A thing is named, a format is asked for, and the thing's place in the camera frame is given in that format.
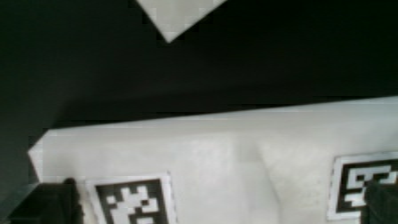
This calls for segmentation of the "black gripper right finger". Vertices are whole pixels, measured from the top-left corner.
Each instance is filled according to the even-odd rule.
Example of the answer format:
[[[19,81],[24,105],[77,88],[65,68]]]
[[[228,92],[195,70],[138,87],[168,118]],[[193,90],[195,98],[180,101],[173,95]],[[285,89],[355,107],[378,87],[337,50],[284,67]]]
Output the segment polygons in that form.
[[[398,184],[371,181],[363,192],[360,224],[398,224]]]

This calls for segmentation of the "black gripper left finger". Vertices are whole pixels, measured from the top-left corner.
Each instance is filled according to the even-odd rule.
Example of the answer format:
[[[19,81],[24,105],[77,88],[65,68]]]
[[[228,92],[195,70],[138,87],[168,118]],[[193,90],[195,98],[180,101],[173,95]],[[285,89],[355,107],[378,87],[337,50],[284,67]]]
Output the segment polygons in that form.
[[[10,213],[10,224],[83,224],[76,181],[42,183]]]

